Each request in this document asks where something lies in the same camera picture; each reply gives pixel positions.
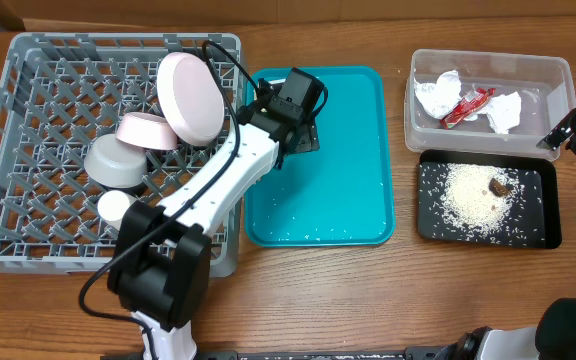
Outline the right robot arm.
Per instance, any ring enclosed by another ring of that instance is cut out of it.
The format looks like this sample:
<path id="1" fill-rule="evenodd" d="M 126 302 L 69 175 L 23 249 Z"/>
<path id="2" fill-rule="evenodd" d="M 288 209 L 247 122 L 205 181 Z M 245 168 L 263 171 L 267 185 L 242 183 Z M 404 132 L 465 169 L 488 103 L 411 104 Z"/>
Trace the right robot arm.
<path id="1" fill-rule="evenodd" d="M 539 143 L 560 146 L 576 156 L 576 108 L 571 110 Z M 513 331 L 481 327 L 466 332 L 439 350 L 436 359 L 576 359 L 576 298 L 560 298 L 544 312 L 535 328 Z"/>

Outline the large white plate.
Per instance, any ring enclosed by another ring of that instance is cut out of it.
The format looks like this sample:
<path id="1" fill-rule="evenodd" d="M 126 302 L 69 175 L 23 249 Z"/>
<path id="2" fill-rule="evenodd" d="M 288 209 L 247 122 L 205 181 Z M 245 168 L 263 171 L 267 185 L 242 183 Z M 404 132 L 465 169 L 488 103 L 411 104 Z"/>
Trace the large white plate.
<path id="1" fill-rule="evenodd" d="M 219 135 L 224 101 L 199 57 L 185 52 L 166 55 L 157 69 L 156 87 L 163 116 L 182 141 L 206 146 Z"/>

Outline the white tissue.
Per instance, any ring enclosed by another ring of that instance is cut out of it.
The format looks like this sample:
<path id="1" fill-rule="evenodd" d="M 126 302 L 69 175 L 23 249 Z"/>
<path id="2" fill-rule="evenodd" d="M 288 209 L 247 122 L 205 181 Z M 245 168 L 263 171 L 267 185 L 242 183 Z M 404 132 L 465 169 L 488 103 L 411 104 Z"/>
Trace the white tissue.
<path id="1" fill-rule="evenodd" d="M 459 103 L 462 83 L 457 70 L 442 73 L 435 82 L 414 81 L 414 92 L 425 112 L 442 119 Z"/>
<path id="2" fill-rule="evenodd" d="M 508 134 L 512 128 L 520 124 L 521 107 L 520 95 L 513 92 L 509 95 L 492 97 L 478 114 L 488 118 L 489 126 L 495 133 Z"/>

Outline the brown food piece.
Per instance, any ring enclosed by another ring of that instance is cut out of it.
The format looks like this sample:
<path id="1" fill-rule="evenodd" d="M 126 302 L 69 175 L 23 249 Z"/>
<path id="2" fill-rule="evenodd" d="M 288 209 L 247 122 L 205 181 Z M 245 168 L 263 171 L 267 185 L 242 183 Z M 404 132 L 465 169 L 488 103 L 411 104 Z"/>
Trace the brown food piece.
<path id="1" fill-rule="evenodd" d="M 496 178 L 492 178 L 489 182 L 489 190 L 497 197 L 508 197 L 512 193 L 512 188 L 508 185 L 501 183 Z"/>

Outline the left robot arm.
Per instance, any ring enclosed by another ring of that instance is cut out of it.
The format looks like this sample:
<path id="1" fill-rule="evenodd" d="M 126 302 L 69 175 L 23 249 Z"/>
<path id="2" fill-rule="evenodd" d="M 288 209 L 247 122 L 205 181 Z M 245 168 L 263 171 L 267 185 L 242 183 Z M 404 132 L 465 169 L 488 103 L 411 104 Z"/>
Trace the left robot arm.
<path id="1" fill-rule="evenodd" d="M 195 357 L 190 322 L 208 288 L 216 229 L 286 156 L 318 150 L 315 118 L 327 99 L 323 82 L 297 68 L 280 83 L 261 79 L 233 133 L 183 188 L 155 207 L 128 206 L 107 286 L 140 326 L 143 358 Z"/>

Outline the pile of white rice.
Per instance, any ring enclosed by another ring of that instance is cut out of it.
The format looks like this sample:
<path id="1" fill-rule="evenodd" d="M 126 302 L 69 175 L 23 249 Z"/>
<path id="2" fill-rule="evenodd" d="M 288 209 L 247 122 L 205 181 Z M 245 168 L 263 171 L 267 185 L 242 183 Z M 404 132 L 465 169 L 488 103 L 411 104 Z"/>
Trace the pile of white rice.
<path id="1" fill-rule="evenodd" d="M 492 178 L 511 187 L 511 195 L 495 196 L 489 190 Z M 534 170 L 424 162 L 417 230 L 430 240 L 544 248 L 541 176 Z"/>

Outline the grey bowl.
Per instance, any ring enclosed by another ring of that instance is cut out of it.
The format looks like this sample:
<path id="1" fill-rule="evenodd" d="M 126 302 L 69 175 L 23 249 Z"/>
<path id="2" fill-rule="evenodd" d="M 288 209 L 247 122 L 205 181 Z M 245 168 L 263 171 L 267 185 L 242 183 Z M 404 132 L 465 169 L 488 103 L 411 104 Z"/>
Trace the grey bowl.
<path id="1" fill-rule="evenodd" d="M 142 183 L 147 158 L 144 149 L 107 134 L 92 143 L 84 158 L 84 169 L 90 178 L 106 187 L 132 188 Z"/>

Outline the small pink white bowl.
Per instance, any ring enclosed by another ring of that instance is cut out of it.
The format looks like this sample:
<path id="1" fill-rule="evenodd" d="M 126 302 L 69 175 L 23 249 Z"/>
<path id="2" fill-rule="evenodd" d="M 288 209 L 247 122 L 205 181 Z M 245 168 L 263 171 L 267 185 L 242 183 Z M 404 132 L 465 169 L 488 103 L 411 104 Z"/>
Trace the small pink white bowl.
<path id="1" fill-rule="evenodd" d="M 141 148 L 175 150 L 178 137 L 164 117 L 143 113 L 126 113 L 117 128 L 118 140 Z"/>

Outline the red snack wrapper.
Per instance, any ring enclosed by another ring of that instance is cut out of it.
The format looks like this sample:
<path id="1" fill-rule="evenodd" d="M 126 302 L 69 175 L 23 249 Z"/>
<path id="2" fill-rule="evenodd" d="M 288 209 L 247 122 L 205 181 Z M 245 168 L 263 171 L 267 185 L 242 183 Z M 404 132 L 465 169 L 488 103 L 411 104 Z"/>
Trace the red snack wrapper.
<path id="1" fill-rule="evenodd" d="M 440 124 L 444 129 L 452 129 L 468 116 L 483 108 L 495 94 L 495 88 L 476 88 L 468 92 L 453 108 L 445 115 Z"/>

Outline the white cup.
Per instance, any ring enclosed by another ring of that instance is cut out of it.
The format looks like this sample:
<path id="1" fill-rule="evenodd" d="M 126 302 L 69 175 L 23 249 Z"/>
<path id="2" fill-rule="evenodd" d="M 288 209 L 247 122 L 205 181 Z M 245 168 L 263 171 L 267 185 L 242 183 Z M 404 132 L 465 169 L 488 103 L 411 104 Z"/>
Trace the white cup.
<path id="1" fill-rule="evenodd" d="M 99 216 L 111 227 L 119 230 L 123 217 L 136 197 L 119 190 L 104 193 L 97 202 Z"/>

